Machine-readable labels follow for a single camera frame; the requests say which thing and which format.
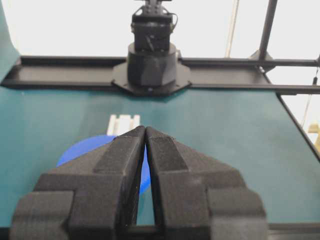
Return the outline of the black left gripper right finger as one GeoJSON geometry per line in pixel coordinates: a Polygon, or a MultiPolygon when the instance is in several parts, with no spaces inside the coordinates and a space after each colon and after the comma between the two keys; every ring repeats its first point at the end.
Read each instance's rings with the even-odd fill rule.
{"type": "Polygon", "coordinates": [[[238,169],[152,127],[145,143],[155,223],[165,239],[267,239],[263,201],[238,169]]]}

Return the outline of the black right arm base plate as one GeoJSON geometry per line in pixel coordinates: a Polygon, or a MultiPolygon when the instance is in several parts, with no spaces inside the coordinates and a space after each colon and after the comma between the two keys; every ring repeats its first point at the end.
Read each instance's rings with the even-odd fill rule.
{"type": "Polygon", "coordinates": [[[113,68],[111,83],[135,96],[168,96],[191,85],[191,70],[178,63],[163,73],[149,67],[136,71],[125,62],[113,68]]]}

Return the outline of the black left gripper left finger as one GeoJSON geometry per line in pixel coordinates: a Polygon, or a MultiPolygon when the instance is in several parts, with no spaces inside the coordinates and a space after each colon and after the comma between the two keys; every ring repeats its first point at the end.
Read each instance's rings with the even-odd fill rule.
{"type": "Polygon", "coordinates": [[[138,126],[40,175],[17,203],[11,240],[114,240],[137,220],[145,150],[138,126]]]}

